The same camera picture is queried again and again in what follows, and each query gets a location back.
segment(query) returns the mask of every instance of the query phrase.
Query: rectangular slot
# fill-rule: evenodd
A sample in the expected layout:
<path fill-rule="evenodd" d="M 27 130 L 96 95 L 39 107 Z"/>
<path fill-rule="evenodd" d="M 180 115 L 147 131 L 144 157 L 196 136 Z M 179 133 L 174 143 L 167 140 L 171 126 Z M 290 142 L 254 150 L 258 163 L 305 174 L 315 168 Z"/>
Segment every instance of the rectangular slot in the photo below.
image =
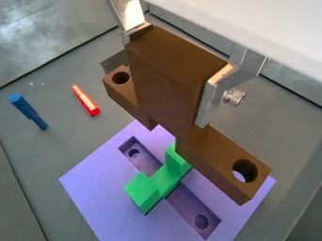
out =
<path fill-rule="evenodd" d="M 135 137 L 131 137 L 124 142 L 119 150 L 136 169 L 148 177 L 162 167 L 160 160 L 148 152 Z M 176 209 L 199 236 L 206 240 L 218 227 L 220 219 L 183 184 L 179 184 L 166 200 Z"/>

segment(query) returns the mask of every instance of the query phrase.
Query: purple mat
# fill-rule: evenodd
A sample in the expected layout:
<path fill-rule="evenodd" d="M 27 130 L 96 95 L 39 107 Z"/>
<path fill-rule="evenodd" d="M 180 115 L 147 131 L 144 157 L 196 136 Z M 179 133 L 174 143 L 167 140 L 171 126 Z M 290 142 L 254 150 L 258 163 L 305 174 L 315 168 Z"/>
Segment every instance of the purple mat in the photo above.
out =
<path fill-rule="evenodd" d="M 135 137 L 164 163 L 164 150 L 175 138 L 158 126 L 148 131 L 134 121 L 59 179 L 96 238 L 104 240 L 204 240 L 174 206 L 162 200 L 147 216 L 123 187 L 138 175 L 119 147 Z M 268 177 L 251 201 L 238 206 L 203 175 L 192 169 L 183 184 L 220 219 L 206 240 L 232 240 L 272 188 Z"/>

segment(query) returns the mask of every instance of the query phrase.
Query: blue peg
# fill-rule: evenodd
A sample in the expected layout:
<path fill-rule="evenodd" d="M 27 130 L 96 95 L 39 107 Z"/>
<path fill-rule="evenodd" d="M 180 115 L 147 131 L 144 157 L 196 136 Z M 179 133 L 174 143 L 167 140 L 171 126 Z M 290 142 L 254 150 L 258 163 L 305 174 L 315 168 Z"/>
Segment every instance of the blue peg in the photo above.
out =
<path fill-rule="evenodd" d="M 25 115 L 25 117 L 35 122 L 35 124 L 40 127 L 41 130 L 47 130 L 48 124 L 43 121 L 43 119 L 37 116 L 37 113 L 24 97 L 20 93 L 13 93 L 8 98 L 9 102 L 15 105 L 15 107 L 20 110 L 20 112 Z"/>

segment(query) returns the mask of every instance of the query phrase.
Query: concrete floor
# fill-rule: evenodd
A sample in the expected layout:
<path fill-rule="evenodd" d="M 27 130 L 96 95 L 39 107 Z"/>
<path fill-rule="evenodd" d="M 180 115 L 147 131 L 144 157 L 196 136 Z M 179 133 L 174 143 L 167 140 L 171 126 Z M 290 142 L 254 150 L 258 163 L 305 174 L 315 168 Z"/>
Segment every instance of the concrete floor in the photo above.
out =
<path fill-rule="evenodd" d="M 36 216 L 0 145 L 0 240 L 44 241 Z"/>
<path fill-rule="evenodd" d="M 0 87 L 116 26 L 104 0 L 0 0 L 0 6 Z"/>
<path fill-rule="evenodd" d="M 151 22 L 195 41 L 159 19 Z M 115 29 L 0 89 L 0 139 L 48 240 L 96 240 L 57 179 L 132 120 L 100 82 L 99 63 L 120 49 Z M 73 84 L 100 106 L 95 118 L 77 103 Z M 212 125 L 271 166 L 277 185 L 236 240 L 283 240 L 321 186 L 322 111 L 262 77 L 243 88 L 244 103 L 239 108 L 224 105 Z M 16 91 L 49 124 L 48 131 L 7 101 Z"/>

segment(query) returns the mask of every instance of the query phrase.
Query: purple board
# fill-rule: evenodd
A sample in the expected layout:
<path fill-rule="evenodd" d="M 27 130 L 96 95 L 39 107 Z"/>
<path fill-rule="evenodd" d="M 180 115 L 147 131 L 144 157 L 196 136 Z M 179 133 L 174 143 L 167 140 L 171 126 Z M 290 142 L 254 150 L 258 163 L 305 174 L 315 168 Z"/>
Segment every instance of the purple board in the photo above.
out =
<path fill-rule="evenodd" d="M 131 137 L 131 139 L 119 147 L 119 150 L 136 169 L 142 171 L 147 177 L 150 177 L 162 167 L 162 162 L 154 154 L 146 150 L 135 137 Z M 175 187 L 166 199 L 196 233 L 206 240 L 219 225 L 220 219 L 183 183 Z"/>
<path fill-rule="evenodd" d="M 139 171 L 119 147 L 135 137 L 164 163 L 164 150 L 175 141 L 158 126 L 148 131 L 134 121 L 59 179 L 99 240 L 204 240 L 168 200 L 147 216 L 123 187 Z M 192 169 L 183 184 L 220 219 L 206 240 L 232 240 L 272 188 L 268 177 L 251 201 L 238 206 L 203 175 Z"/>

